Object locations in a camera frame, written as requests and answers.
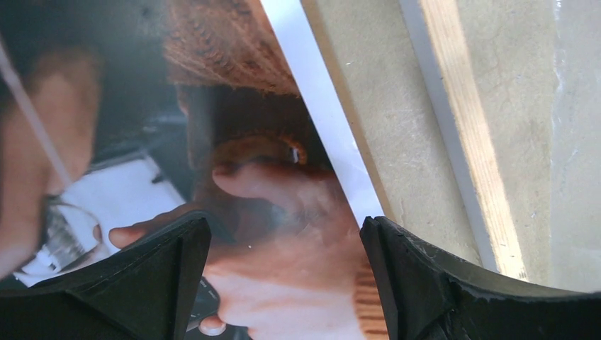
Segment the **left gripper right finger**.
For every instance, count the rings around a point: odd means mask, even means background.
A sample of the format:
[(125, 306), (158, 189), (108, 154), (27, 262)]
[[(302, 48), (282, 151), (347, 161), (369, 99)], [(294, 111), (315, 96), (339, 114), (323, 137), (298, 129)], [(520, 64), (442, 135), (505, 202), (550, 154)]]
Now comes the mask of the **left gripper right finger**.
[(386, 217), (360, 231), (391, 339), (599, 339), (600, 294), (500, 275)]

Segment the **clear acrylic sheet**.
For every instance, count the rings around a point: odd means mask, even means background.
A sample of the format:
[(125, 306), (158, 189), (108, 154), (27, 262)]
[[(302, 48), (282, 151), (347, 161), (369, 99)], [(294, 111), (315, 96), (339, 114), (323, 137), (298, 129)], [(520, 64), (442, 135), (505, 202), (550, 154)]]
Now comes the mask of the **clear acrylic sheet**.
[(600, 2), (460, 1), (531, 282), (600, 289)]

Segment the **wooden picture frame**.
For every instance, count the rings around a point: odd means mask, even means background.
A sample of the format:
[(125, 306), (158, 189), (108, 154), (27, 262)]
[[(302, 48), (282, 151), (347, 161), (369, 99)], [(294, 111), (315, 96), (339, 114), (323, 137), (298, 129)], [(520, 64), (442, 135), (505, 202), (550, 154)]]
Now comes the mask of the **wooden picture frame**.
[(528, 281), (455, 1), (401, 1), (484, 268)]

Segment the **glossy photo print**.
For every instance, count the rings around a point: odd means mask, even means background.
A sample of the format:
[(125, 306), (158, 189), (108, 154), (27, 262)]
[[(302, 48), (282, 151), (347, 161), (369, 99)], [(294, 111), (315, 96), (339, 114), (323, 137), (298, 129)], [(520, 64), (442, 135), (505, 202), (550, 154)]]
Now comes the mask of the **glossy photo print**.
[(200, 215), (182, 339), (388, 339), (331, 162), (260, 1), (1, 2), (1, 292)]

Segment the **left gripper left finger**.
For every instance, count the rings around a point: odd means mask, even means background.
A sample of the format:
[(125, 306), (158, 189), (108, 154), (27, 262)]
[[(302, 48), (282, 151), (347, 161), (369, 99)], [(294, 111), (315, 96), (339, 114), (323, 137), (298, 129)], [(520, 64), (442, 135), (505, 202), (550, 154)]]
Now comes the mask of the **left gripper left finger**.
[(211, 233), (187, 215), (107, 259), (1, 292), (2, 339), (182, 339)]

